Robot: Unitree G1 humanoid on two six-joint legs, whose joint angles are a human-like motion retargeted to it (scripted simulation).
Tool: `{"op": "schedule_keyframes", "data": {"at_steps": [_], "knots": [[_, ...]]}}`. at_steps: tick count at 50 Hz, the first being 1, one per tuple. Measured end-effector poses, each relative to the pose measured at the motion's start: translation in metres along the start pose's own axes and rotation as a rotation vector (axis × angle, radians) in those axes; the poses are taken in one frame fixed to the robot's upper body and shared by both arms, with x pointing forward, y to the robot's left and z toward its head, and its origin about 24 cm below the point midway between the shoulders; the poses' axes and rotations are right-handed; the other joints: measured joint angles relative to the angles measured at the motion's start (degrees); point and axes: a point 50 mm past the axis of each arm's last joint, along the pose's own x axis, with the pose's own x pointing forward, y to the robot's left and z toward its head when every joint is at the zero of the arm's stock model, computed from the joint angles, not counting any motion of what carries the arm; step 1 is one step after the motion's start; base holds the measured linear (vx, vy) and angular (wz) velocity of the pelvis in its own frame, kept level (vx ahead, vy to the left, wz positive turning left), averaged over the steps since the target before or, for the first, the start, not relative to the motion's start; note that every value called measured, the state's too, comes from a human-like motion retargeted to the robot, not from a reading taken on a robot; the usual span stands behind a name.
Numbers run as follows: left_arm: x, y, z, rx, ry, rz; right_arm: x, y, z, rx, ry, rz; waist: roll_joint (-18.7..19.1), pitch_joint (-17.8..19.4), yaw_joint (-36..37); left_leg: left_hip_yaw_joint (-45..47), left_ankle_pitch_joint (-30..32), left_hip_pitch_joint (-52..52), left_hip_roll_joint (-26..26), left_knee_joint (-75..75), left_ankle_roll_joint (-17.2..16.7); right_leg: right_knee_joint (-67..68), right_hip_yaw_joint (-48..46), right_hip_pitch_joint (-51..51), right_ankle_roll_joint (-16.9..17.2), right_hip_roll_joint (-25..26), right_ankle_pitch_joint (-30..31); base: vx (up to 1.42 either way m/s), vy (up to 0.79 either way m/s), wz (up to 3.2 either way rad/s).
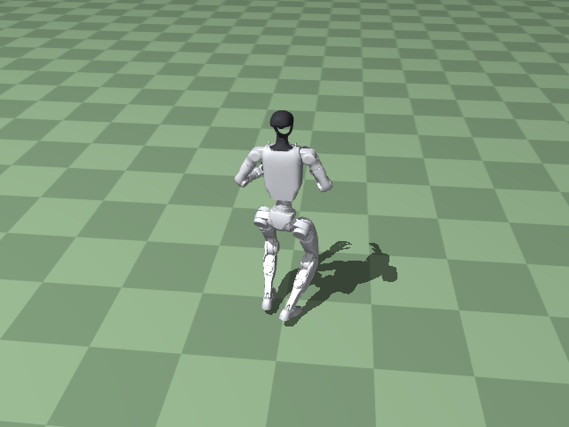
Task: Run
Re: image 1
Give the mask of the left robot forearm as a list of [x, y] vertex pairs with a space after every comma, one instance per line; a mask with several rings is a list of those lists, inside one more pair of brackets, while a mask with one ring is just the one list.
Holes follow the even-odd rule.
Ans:
[[263, 175], [263, 171], [261, 170], [262, 164], [259, 165], [258, 167], [254, 167], [254, 169], [252, 170], [252, 172], [247, 176], [251, 182], [252, 180], [255, 180], [257, 178], [259, 178], [261, 175]]

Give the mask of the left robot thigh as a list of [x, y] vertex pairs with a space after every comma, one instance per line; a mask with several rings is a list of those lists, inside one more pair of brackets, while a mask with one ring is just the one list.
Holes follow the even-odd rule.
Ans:
[[268, 254], [277, 254], [279, 251], [279, 241], [276, 238], [276, 230], [268, 226], [270, 208], [260, 206], [255, 214], [253, 223], [258, 226], [268, 241]]

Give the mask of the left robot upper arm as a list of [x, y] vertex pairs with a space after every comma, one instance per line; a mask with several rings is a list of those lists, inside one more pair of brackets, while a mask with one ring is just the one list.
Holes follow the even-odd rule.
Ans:
[[261, 155], [263, 150], [264, 147], [262, 146], [254, 147], [251, 150], [251, 152], [248, 154], [248, 156], [242, 163], [237, 176], [234, 179], [237, 185], [239, 185], [240, 187], [245, 187], [249, 183], [250, 179], [247, 176], [252, 172], [257, 163], [261, 161]]

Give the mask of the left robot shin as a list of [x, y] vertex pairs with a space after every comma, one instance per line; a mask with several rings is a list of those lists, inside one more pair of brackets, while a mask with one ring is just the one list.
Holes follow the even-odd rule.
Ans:
[[265, 295], [264, 298], [271, 299], [273, 280], [276, 275], [277, 254], [268, 254], [268, 241], [264, 245], [263, 272], [265, 278]]

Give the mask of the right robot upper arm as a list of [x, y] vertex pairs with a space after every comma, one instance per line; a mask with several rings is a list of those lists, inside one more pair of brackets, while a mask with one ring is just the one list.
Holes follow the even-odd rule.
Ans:
[[326, 172], [319, 160], [318, 154], [314, 149], [301, 148], [301, 161], [304, 165], [309, 165], [310, 171], [318, 180], [317, 186], [321, 192], [326, 192], [332, 188], [331, 183], [326, 177]]

